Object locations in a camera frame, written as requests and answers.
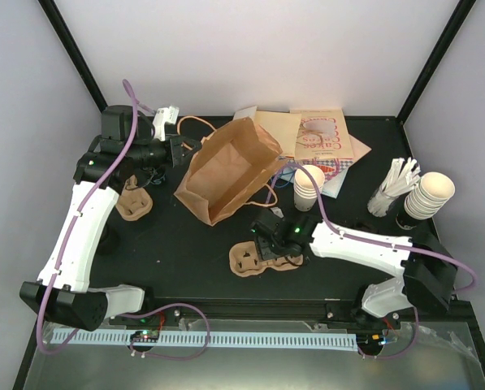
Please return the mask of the brown paper bag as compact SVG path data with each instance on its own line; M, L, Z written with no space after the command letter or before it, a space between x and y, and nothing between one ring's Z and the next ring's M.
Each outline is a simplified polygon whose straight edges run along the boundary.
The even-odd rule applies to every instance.
M251 118L235 119L203 139L175 197L214 226L234 215L267 185L285 161L278 141Z

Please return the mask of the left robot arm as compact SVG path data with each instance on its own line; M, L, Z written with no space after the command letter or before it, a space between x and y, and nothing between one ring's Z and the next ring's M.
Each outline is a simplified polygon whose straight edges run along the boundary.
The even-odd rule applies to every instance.
M19 291L39 321L92 332L119 314L139 324L155 318L157 306L143 288L90 288L90 271L98 247L115 236L106 222L128 179L136 171L182 165L201 148L198 141L165 133L178 113L175 106L162 107L149 118L124 105L102 112L101 132L76 164L71 205L53 252L36 281L24 282Z

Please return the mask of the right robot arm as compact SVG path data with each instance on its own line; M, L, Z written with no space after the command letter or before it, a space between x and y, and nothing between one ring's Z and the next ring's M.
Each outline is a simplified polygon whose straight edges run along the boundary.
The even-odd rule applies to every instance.
M296 257L310 250L318 258L352 262L388 274L389 279L359 289L347 319L361 328L415 308L446 314L453 296L457 266L442 260L448 251L431 235L422 242L409 236L383 236L336 225L319 217L297 219L263 211L251 224L258 258Z

